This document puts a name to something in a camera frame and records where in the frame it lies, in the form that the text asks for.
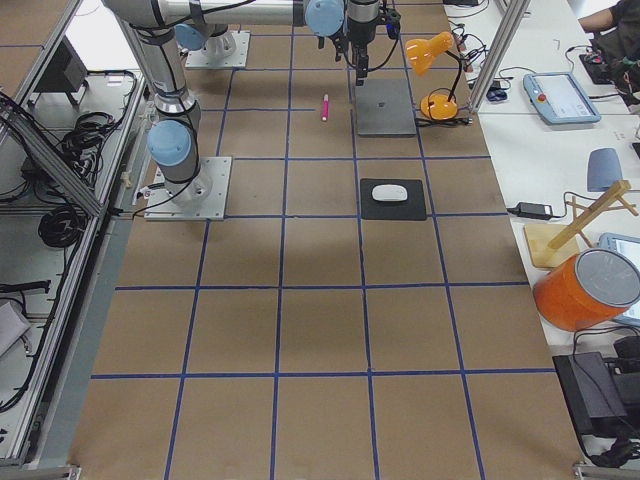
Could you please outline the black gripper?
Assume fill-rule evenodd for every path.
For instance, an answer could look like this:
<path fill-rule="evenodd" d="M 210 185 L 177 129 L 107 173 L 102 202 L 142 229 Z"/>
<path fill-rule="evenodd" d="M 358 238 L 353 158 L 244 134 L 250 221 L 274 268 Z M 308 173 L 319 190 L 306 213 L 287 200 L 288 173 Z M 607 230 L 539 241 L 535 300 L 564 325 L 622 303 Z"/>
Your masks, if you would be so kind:
<path fill-rule="evenodd" d="M 367 45 L 375 38 L 379 15 L 379 0 L 348 0 L 347 37 L 345 34 L 333 35 L 336 62 L 341 60 L 349 62 L 349 41 L 353 45 L 356 84 L 363 84 L 368 76 Z"/>

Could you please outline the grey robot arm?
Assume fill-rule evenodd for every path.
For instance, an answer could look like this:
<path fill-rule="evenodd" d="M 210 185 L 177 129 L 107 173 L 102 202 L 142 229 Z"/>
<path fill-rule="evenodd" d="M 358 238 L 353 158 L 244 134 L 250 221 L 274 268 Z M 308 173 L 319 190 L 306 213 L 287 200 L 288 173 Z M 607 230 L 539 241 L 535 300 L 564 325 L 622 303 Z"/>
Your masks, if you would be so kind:
<path fill-rule="evenodd" d="M 186 87 L 174 28 L 208 25 L 306 26 L 332 39 L 339 55 L 350 55 L 359 80 L 369 71 L 368 45 L 387 13 L 379 1 L 106 1 L 133 30 L 129 44 L 147 80 L 162 94 Z"/>
<path fill-rule="evenodd" d="M 175 30 L 139 29 L 124 20 L 120 26 L 153 93 L 156 120 L 146 144 L 164 178 L 165 203 L 194 211 L 210 193 L 212 180 L 200 159 L 201 109 L 187 85 Z"/>

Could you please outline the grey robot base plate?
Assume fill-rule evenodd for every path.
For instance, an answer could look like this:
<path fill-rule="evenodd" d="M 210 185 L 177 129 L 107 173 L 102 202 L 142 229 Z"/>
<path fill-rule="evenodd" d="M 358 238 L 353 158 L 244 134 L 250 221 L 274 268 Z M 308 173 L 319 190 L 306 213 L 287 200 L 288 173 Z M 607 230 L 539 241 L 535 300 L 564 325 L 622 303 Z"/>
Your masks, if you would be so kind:
<path fill-rule="evenodd" d="M 155 182 L 162 183 L 146 196 L 149 208 L 143 211 L 149 221 L 221 221 L 224 219 L 232 169 L 231 157 L 201 157 L 199 175 L 185 191 L 166 183 L 159 167 Z"/>

